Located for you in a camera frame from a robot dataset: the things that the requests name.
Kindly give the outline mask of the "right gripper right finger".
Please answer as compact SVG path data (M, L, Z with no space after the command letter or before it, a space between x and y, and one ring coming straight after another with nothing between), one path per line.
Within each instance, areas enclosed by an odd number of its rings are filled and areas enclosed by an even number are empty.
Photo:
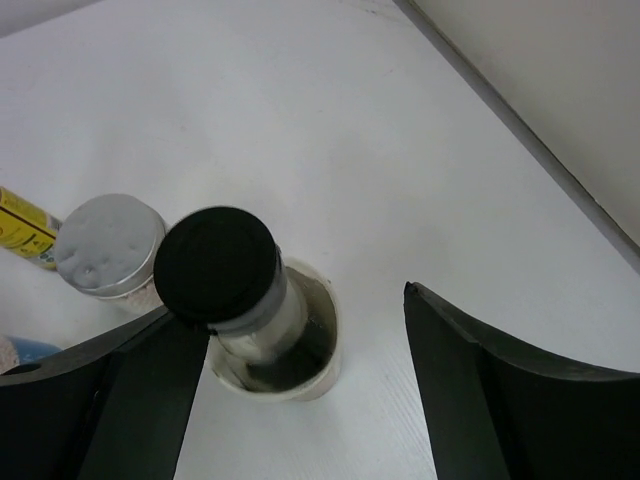
M404 316L441 479L635 479L639 377L509 335L418 283Z

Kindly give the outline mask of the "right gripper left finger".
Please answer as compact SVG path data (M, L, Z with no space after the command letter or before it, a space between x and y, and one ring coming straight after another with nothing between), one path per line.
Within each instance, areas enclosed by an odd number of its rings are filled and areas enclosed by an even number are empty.
M160 307L2 374L2 478L173 478L207 346Z

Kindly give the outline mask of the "silver-lid shaker jar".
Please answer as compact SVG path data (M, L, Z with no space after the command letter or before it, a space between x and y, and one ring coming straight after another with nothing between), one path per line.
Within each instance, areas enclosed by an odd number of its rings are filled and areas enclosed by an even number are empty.
M9 375L12 370L18 373L38 370L46 358L61 351L49 343L2 335L1 374Z
M162 216L127 194L105 194L76 208L54 245L57 271L80 293L136 315L162 305L153 267L168 232Z

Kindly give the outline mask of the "tall dark sauce bottle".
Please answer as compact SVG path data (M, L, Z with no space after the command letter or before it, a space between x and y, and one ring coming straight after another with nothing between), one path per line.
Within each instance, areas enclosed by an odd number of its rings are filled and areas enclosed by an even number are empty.
M210 207L175 224L157 251L154 283L171 313L209 335L209 368L229 390L311 401L337 382L341 325L330 283L284 258L248 211Z

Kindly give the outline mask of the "small yellow bottle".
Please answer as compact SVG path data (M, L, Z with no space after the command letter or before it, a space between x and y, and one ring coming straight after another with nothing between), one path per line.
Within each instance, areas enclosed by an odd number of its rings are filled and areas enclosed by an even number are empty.
M62 222L1 188L1 247L39 268L55 270L54 245Z

